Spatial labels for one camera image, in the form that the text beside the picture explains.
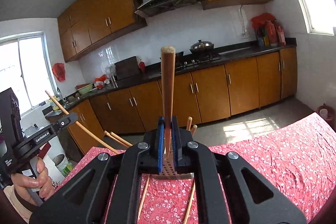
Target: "black device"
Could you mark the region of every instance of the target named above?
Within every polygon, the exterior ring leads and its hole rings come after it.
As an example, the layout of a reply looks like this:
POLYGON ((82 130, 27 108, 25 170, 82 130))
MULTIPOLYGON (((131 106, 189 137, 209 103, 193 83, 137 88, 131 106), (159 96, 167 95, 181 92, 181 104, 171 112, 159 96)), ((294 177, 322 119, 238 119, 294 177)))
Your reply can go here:
MULTIPOLYGON (((12 185, 11 174, 23 173, 36 178, 37 155, 40 147, 55 137, 62 129, 77 121, 76 113, 71 113, 60 120, 42 128, 29 138, 22 134, 20 125, 20 109, 18 99, 11 88, 0 93, 0 122, 3 138, 2 151, 0 151, 0 186, 3 189, 12 185)), ((27 189, 37 205, 43 200, 38 192, 27 189)))
MULTIPOLYGON (((304 214, 236 152, 211 152, 179 128, 176 117, 171 127, 174 168, 194 173, 199 223, 229 223, 221 183, 233 224, 306 223, 304 214)), ((145 133, 126 152, 99 154, 43 203, 29 223, 98 224, 105 213, 107 224, 137 223, 141 174, 162 170, 163 128, 160 117, 157 130, 145 133)))

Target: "human hand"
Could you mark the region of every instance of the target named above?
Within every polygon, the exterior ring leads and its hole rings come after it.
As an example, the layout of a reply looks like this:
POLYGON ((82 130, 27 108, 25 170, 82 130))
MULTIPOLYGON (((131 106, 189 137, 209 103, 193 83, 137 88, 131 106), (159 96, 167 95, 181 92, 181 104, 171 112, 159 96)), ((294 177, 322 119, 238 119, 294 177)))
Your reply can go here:
POLYGON ((39 173, 36 179, 18 173, 11 175, 16 192, 25 201, 33 205, 36 205, 36 203, 26 188, 40 188, 39 196, 40 198, 44 198, 44 200, 47 200, 55 193, 52 180, 48 176, 48 169, 45 167, 45 164, 41 158, 38 158, 36 169, 39 173))

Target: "red plastic bag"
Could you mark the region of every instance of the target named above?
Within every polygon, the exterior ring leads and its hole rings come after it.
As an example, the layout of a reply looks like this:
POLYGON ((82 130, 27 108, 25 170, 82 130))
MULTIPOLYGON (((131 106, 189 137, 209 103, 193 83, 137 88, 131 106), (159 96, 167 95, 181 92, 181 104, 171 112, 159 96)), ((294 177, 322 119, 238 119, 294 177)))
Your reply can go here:
POLYGON ((65 81, 65 68, 63 63, 55 63, 51 69, 58 82, 65 81))

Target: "black countertop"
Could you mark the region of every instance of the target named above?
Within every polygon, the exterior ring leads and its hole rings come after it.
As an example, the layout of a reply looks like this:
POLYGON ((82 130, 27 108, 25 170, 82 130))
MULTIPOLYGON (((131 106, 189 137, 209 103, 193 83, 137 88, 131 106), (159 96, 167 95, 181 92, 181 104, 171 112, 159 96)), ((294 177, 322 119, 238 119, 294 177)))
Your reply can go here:
MULTIPOLYGON (((192 72, 195 70, 200 70, 200 69, 206 69, 206 68, 211 68, 219 65, 223 65, 227 62, 231 62, 234 60, 239 60, 239 59, 244 59, 244 58, 249 58, 249 57, 254 57, 262 54, 267 54, 271 52, 277 52, 281 49, 284 48, 289 48, 289 47, 296 47, 296 40, 291 39, 291 38, 286 38, 287 45, 286 46, 279 46, 279 47, 259 47, 256 45, 256 42, 246 42, 246 43, 239 43, 235 45, 229 45, 229 46, 224 46, 220 48, 215 48, 214 51, 216 53, 220 54, 220 59, 216 61, 211 61, 209 63, 201 63, 197 64, 194 66, 190 66, 188 68, 185 68, 181 71, 178 71, 175 73, 175 75, 187 73, 187 72, 192 72)), ((85 101, 86 99, 110 93, 116 90, 120 89, 126 89, 135 85, 140 85, 144 84, 147 82, 155 81, 161 79, 161 69, 160 69, 160 63, 150 65, 146 67, 147 73, 143 75, 136 75, 124 80, 117 81, 117 85, 114 86, 113 84, 106 85, 100 90, 94 90, 91 91, 85 95, 80 96, 79 99, 77 99, 73 103, 69 103, 65 106, 66 110, 71 110, 75 106, 79 105, 81 102, 85 101)), ((50 112, 48 113, 45 117, 54 117, 60 115, 61 112, 50 112)))

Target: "bucket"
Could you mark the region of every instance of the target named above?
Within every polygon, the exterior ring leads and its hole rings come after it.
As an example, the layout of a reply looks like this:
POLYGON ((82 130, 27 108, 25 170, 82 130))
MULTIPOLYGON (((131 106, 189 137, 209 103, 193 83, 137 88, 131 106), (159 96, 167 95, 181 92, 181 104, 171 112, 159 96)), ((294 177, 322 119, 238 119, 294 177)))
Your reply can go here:
POLYGON ((68 161, 64 154, 56 156, 52 161, 55 163, 57 169, 64 177, 66 177, 71 172, 72 164, 68 161))

